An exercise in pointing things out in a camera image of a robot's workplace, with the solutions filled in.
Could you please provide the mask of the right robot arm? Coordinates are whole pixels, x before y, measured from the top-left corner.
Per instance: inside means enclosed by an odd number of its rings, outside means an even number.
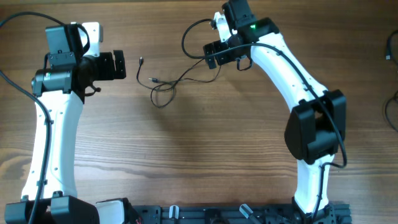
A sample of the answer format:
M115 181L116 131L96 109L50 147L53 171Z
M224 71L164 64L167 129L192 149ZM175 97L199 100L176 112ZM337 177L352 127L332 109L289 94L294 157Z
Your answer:
M328 174L334 157L344 152L346 98L316 81L295 58L270 18L258 19L247 1L223 4L210 21L219 40L203 48L210 68L246 58L258 65L284 98L290 116L284 139L297 160L297 189L288 212L266 210L265 220L291 219L295 223L343 223L346 205L327 197Z

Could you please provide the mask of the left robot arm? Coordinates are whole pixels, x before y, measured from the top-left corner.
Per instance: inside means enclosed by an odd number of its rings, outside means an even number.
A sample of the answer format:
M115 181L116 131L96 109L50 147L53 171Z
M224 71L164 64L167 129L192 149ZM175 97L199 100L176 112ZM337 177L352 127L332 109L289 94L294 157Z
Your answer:
M29 176L21 200L6 205L6 223L140 223L126 198L90 204L77 196L74 161L78 122L96 81L126 77L120 50L101 52L97 22L45 30L49 52L32 79L37 124Z

